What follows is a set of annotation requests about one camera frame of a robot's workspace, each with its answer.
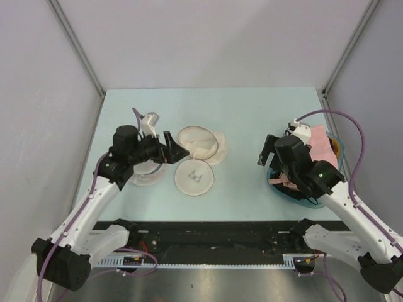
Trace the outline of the pink bra from bag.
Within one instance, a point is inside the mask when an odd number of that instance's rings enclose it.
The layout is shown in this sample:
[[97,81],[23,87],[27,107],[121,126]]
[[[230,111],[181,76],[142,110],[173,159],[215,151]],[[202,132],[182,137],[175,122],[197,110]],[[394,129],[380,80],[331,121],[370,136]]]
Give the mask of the pink bra from bag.
[[[338,160],[334,154],[329,137],[323,125],[313,126],[310,128],[311,137],[308,141],[311,146],[310,157],[312,160],[325,160],[331,163],[335,168],[338,168]],[[292,183],[283,173],[279,177],[269,180],[268,183],[272,186],[279,184],[281,188],[287,187],[293,191],[299,191],[297,185]]]

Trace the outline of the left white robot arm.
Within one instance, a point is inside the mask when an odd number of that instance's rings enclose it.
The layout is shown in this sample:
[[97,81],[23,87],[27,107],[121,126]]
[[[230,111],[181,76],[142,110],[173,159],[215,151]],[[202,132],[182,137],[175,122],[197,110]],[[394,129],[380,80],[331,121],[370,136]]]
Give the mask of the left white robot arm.
[[137,225],[121,218],[93,240],[89,234],[133,176],[136,165],[148,161],[175,164],[188,156],[169,131],[164,132],[164,138],[161,143],[155,135],[140,136],[132,125],[116,129],[111,147],[97,161],[86,194],[48,239],[38,238],[31,247],[37,257],[37,294],[42,293],[44,280],[77,291],[101,259],[121,248],[130,252],[138,247],[141,236]]

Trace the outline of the pink mesh laundry bag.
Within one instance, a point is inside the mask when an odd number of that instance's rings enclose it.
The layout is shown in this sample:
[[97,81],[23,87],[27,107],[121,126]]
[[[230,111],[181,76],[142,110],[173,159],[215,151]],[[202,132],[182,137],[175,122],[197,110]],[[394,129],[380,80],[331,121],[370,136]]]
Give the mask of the pink mesh laundry bag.
[[225,135],[201,126],[188,126],[178,133],[178,143],[189,152],[189,159],[176,169],[176,187],[191,197],[207,193],[215,182],[212,167],[221,164],[229,153]]

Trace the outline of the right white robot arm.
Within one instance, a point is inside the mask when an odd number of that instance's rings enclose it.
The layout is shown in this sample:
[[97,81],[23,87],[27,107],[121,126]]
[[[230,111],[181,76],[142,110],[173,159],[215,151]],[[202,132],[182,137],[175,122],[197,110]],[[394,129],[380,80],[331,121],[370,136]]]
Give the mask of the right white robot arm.
[[375,290],[389,294],[402,280],[402,244],[393,232],[359,198],[349,192],[349,184],[330,162],[312,160],[308,145],[295,135],[268,135],[258,165],[272,165],[307,197],[312,197],[336,214],[357,237],[344,238],[308,219],[291,230],[290,244],[297,252],[320,250],[357,269]]

